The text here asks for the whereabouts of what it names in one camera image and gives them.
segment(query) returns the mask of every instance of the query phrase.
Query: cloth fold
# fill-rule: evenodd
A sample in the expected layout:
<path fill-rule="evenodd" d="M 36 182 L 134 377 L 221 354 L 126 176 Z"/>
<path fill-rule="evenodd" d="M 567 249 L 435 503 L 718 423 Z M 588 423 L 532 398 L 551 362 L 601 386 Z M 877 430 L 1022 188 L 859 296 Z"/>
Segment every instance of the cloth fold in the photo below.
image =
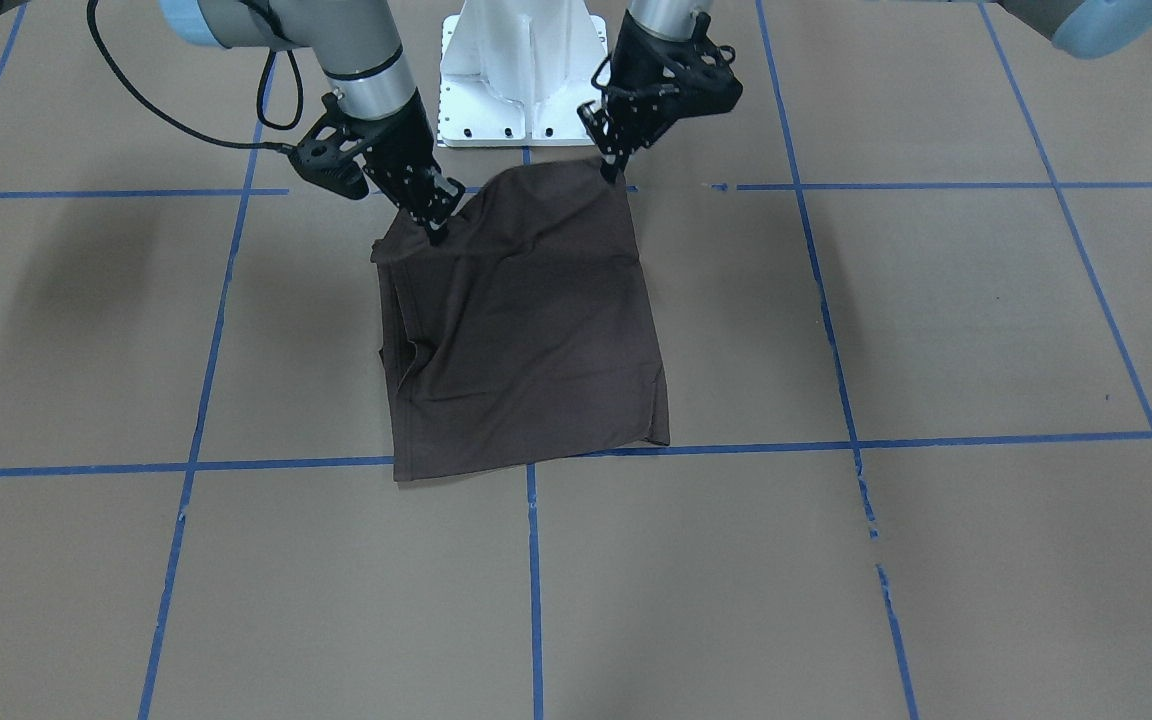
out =
<path fill-rule="evenodd" d="M 599 160 L 492 179 L 431 247 L 372 247 L 399 482 L 668 445 L 664 364 L 623 181 Z"/>

